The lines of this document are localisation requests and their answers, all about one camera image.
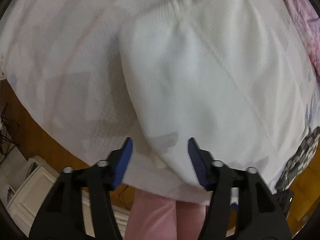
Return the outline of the white cabinet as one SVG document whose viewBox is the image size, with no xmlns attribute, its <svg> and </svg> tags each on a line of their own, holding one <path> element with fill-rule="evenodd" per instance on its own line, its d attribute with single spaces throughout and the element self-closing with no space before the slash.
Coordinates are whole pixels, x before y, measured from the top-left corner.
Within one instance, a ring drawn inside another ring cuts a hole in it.
<svg viewBox="0 0 320 240">
<path fill-rule="evenodd" d="M 26 237 L 29 237 L 36 214 L 59 175 L 39 156 L 30 158 L 25 167 L 25 180 L 5 207 L 15 224 Z M 114 205 L 112 209 L 120 234 L 124 237 L 130 212 Z M 86 233 L 95 237 L 89 194 L 85 190 L 82 190 L 82 213 Z"/>
</svg>

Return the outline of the white knit garment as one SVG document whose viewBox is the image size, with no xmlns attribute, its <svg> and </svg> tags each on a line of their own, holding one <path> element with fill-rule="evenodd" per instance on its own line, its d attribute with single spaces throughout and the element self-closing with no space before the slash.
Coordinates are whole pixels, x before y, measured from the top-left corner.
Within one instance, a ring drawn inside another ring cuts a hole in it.
<svg viewBox="0 0 320 240">
<path fill-rule="evenodd" d="M 175 173 L 196 182 L 193 137 L 275 186 L 317 89 L 283 0 L 167 0 L 124 25 L 119 44 L 143 133 Z"/>
</svg>

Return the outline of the pink floral quilt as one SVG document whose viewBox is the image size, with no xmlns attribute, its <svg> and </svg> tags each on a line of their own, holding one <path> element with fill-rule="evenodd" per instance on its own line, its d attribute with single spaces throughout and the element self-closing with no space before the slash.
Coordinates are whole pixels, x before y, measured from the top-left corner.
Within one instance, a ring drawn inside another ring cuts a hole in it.
<svg viewBox="0 0 320 240">
<path fill-rule="evenodd" d="M 309 0 L 284 0 L 319 77 L 319 16 Z"/>
</svg>

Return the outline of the pink trousers of person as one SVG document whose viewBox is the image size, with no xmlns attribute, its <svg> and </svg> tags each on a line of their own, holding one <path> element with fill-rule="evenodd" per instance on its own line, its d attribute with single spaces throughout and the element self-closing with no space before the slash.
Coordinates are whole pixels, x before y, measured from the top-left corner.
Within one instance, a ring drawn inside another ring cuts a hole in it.
<svg viewBox="0 0 320 240">
<path fill-rule="evenodd" d="M 136 189 L 124 238 L 198 239 L 205 216 L 205 205 Z"/>
</svg>

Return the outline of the grey white checkered garment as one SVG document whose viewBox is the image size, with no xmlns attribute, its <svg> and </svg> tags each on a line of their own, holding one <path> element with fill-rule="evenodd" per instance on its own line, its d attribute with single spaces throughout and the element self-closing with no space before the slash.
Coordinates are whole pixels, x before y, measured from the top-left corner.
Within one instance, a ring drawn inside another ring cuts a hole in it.
<svg viewBox="0 0 320 240">
<path fill-rule="evenodd" d="M 284 170 L 276 183 L 278 192 L 287 190 L 295 178 L 300 175 L 312 161 L 319 142 L 319 126 L 303 139 L 296 153 L 288 160 Z"/>
</svg>

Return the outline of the white patterned bed blanket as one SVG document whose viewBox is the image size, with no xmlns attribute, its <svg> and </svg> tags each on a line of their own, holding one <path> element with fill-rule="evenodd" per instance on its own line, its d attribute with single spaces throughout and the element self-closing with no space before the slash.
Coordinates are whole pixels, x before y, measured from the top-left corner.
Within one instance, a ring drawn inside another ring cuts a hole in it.
<svg viewBox="0 0 320 240">
<path fill-rule="evenodd" d="M 121 63 L 123 26 L 166 1 L 13 0 L 1 26 L 1 69 L 33 119 L 73 155 L 92 165 L 130 137 L 125 184 L 203 204 L 210 195 L 197 178 L 184 181 L 146 139 Z M 319 126 L 318 85 L 314 96 L 307 134 Z"/>
</svg>

